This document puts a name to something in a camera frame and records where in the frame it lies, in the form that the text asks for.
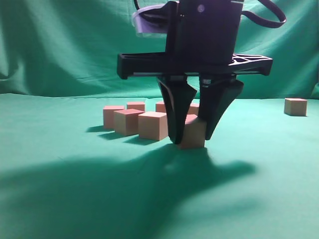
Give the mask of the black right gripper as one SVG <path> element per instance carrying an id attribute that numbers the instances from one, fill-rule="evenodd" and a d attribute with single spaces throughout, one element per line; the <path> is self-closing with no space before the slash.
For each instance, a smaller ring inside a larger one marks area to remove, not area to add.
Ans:
<path id="1" fill-rule="evenodd" d="M 206 122 L 205 139 L 210 140 L 222 115 L 240 95 L 244 83 L 237 74 L 270 73 L 273 60 L 261 55 L 235 54 L 242 15 L 261 26 L 271 22 L 243 10 L 241 0 L 173 1 L 164 52 L 121 53 L 117 73 L 159 76 L 158 84 L 167 115 L 168 136 L 180 144 L 186 116 L 197 90 L 181 75 L 200 75 L 198 116 Z"/>

